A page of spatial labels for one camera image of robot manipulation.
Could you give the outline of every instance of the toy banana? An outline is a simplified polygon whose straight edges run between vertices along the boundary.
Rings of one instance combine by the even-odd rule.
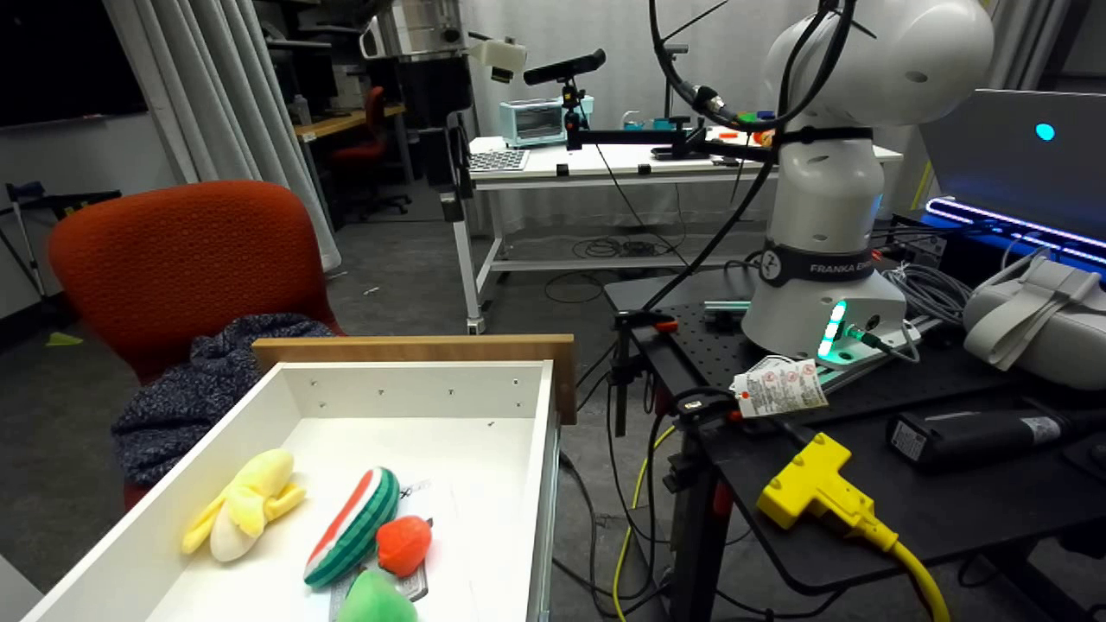
[[[294,456],[268,448],[253,456],[230,485],[184,527],[181,549],[190,556],[212,543],[218,562],[243,561],[266,532],[304,503],[304,486],[290,480]]]

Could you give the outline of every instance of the office chair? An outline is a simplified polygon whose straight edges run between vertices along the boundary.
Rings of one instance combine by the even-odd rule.
[[[385,118],[385,86],[366,89],[366,132],[360,141],[343,145],[327,156],[333,172],[347,179],[362,179],[370,183],[370,197],[360,199],[362,206],[356,212],[360,222],[366,222],[366,212],[374,206],[397,206],[408,215],[412,197],[408,194],[392,194],[380,197],[380,164],[392,156],[392,133],[386,133],[386,118]]]
[[[313,229],[273,183],[214,179],[102,199],[60,222],[48,263],[74,312],[148,383],[196,335],[243,313],[296,312],[333,330]]]

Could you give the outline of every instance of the yellow connector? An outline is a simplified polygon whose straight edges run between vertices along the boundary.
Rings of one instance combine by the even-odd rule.
[[[890,549],[897,532],[873,518],[873,502],[839,475],[839,467],[852,452],[820,432],[804,448],[768,480],[758,508],[776,524],[791,527],[797,514],[835,514],[847,527],[871,540],[879,549]]]

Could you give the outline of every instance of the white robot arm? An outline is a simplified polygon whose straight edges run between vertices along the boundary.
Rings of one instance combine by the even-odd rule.
[[[789,101],[817,81],[835,20],[829,12],[804,36]],[[789,28],[768,55],[774,89],[802,30],[804,24]],[[857,0],[833,74],[789,121],[789,132],[934,121],[986,78],[993,36],[993,20],[975,0]],[[776,164],[774,215],[742,330],[768,353],[847,365],[847,353],[833,347],[839,326],[901,335],[907,319],[901,293],[866,263],[885,172],[871,139],[786,141]]]

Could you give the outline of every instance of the white bin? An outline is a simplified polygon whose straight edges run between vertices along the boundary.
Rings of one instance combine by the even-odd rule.
[[[392,467],[432,514],[420,622],[548,615],[557,508],[554,361],[279,361],[130,508],[28,619],[324,622],[304,562],[354,485]],[[273,444],[306,502],[237,562],[181,556],[181,532]]]

